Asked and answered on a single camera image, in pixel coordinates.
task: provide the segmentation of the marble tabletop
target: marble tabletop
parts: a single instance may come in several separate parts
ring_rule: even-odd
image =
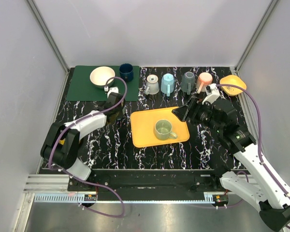
[[[126,102],[126,117],[113,125],[105,126],[90,133],[84,138],[79,148],[78,157],[92,169],[211,169],[211,160],[219,159],[230,169],[243,169],[244,166],[228,155],[218,142],[217,136],[204,125],[193,126],[188,123],[190,139],[186,142],[144,148],[133,146],[131,137],[130,115],[135,111],[181,106],[189,96],[180,90],[182,75],[191,71],[196,76],[209,72],[213,83],[230,75],[229,67],[141,67],[139,96],[137,101]],[[72,72],[68,77],[56,121],[68,122],[88,114],[98,102],[65,101]],[[145,95],[146,78],[150,74],[159,77],[159,84],[164,74],[171,73],[175,79],[175,90],[167,97],[162,92],[156,95]],[[237,110],[237,121],[246,125],[244,114],[238,97],[230,97],[220,90],[222,98],[228,99]],[[40,174],[49,173],[43,161]]]

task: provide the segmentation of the dark blue mug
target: dark blue mug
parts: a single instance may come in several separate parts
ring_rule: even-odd
[[[133,80],[133,66],[131,64],[122,64],[119,66],[120,77],[129,82]]]

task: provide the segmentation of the green mat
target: green mat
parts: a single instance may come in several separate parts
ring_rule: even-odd
[[[90,81],[89,76],[91,72],[99,66],[82,66],[78,65],[74,69],[72,80],[70,83],[69,91],[66,101],[106,101],[107,95],[104,89],[96,88]],[[119,66],[109,66],[115,71],[116,76],[120,77]],[[139,80],[140,80],[140,67],[133,67],[134,78],[132,81],[127,82],[128,92],[126,101],[134,102],[138,100],[139,95]],[[123,94],[125,86],[120,80],[115,80],[113,87],[119,88],[119,93]]]

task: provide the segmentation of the mug handle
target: mug handle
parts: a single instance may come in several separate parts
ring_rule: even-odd
[[[146,90],[145,90],[145,94],[147,95],[149,93],[149,89],[150,89],[150,86],[147,86]]]
[[[177,134],[171,131],[169,139],[177,139]]]
[[[170,91],[170,88],[171,88],[170,85],[168,85],[168,90],[166,91],[166,96],[167,96],[167,97],[170,96],[170,92],[171,92],[171,91]]]
[[[198,92],[197,92],[198,94],[201,92],[203,85],[204,85],[204,82],[201,82],[200,87],[199,87]]]
[[[188,83],[187,94],[190,95],[191,93],[191,83]]]

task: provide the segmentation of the white bowl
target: white bowl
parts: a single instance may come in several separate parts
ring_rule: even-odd
[[[98,88],[104,88],[106,82],[115,76],[115,71],[109,67],[101,66],[94,69],[90,74],[90,81]],[[108,82],[108,86],[112,86],[114,79]]]

